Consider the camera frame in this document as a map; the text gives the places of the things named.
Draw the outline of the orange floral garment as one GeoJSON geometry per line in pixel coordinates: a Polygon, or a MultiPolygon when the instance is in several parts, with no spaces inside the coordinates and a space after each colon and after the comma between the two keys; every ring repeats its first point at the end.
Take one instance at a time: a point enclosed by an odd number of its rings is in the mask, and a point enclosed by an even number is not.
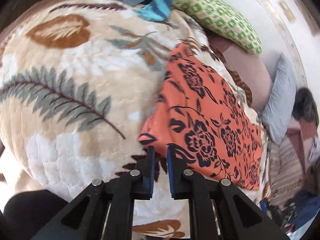
{"type": "Polygon", "coordinates": [[[186,44],[170,53],[155,113],[137,140],[162,156],[171,148],[204,176],[259,189],[260,127],[249,120],[227,81],[186,44]]]}

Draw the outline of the striped floral bedding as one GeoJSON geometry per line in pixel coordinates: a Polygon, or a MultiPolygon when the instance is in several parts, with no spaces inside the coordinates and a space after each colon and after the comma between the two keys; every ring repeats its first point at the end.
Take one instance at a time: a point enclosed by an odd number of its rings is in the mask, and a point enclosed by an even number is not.
{"type": "Polygon", "coordinates": [[[283,206],[304,186],[304,172],[291,140],[285,136],[277,145],[269,146],[270,203],[283,206]]]}

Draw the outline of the grey blue pillow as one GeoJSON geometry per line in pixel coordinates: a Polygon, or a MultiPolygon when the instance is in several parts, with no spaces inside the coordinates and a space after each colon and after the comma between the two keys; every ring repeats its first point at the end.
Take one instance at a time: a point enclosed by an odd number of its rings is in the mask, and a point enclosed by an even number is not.
{"type": "Polygon", "coordinates": [[[283,140],[289,126],[296,91],[296,78],[291,63],[284,54],[280,54],[276,62],[276,76],[270,97],[259,114],[272,141],[277,145],[283,140]]]}

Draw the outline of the dark furry garment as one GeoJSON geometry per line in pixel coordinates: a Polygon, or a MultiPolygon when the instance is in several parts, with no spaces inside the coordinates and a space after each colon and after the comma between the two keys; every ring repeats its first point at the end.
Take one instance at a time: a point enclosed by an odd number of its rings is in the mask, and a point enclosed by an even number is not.
{"type": "Polygon", "coordinates": [[[297,121],[303,118],[305,121],[314,122],[317,127],[319,126],[317,105],[308,88],[301,87],[297,90],[292,116],[297,121]]]}

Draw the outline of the leaf print blanket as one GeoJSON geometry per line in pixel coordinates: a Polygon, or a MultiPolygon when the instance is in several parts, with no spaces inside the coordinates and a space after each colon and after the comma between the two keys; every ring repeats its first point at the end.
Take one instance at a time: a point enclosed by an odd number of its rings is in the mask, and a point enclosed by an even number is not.
{"type": "MultiPolygon", "coordinates": [[[[36,235],[93,180],[113,181],[146,157],[150,146],[137,139],[155,113],[168,58],[180,43],[227,81],[260,127],[259,189],[238,187],[253,203],[262,200],[265,130],[244,84],[190,16],[174,10],[153,23],[116,0],[44,0],[1,34],[1,141],[48,189],[14,219],[29,228],[27,215],[34,214],[41,223],[36,235]]],[[[170,196],[167,154],[155,151],[153,194],[135,201],[132,233],[190,235],[188,201],[170,196]]]]}

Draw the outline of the pink bolster pillow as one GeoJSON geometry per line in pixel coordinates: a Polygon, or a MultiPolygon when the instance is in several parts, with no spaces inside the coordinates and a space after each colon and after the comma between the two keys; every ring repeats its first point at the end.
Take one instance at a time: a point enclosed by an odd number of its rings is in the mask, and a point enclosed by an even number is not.
{"type": "Polygon", "coordinates": [[[212,50],[228,70],[237,72],[251,90],[251,107],[264,110],[273,86],[271,77],[259,55],[252,55],[233,41],[213,34],[208,38],[212,50]]]}

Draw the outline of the green checkered pillow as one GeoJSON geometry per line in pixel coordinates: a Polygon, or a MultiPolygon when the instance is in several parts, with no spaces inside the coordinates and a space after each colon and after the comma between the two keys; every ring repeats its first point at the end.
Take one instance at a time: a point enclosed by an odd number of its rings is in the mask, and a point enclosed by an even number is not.
{"type": "Polygon", "coordinates": [[[249,20],[223,0],[174,0],[172,7],[248,53],[261,53],[261,40],[249,20]]]}

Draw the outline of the teal striped sock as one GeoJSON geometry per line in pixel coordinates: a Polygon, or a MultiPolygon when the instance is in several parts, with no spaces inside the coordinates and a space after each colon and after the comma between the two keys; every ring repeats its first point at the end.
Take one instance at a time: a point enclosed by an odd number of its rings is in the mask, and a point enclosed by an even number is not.
{"type": "Polygon", "coordinates": [[[164,22],[169,18],[173,0],[151,0],[140,9],[135,9],[136,14],[151,22],[164,22]]]}

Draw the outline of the beige wall switch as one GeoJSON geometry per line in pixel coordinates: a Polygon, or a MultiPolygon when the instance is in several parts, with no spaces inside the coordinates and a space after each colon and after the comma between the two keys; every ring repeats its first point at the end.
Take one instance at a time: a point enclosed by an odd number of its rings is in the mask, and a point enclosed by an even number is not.
{"type": "Polygon", "coordinates": [[[287,3],[284,0],[280,0],[278,2],[279,6],[281,7],[284,15],[286,16],[287,20],[289,22],[295,22],[296,18],[293,14],[293,12],[291,11],[291,9],[289,8],[289,6],[287,5],[287,3]]]}

